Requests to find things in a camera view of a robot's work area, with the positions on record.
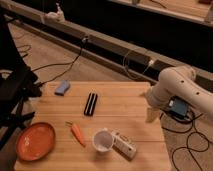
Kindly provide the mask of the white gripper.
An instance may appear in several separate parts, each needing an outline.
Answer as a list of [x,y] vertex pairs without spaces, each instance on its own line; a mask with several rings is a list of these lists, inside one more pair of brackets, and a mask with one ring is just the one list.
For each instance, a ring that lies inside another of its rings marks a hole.
[[152,86],[145,93],[145,98],[148,104],[153,108],[147,109],[146,122],[152,123],[159,116],[159,110],[156,108],[163,108],[168,102],[168,92],[159,84]]

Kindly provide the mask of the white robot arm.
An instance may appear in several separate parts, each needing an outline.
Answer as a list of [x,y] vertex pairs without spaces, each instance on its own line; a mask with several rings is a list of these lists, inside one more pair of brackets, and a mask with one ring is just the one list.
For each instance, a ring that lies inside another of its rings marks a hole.
[[196,71],[191,66],[163,69],[158,82],[145,93],[152,108],[163,109],[170,99],[177,96],[213,121],[213,93],[195,83]]

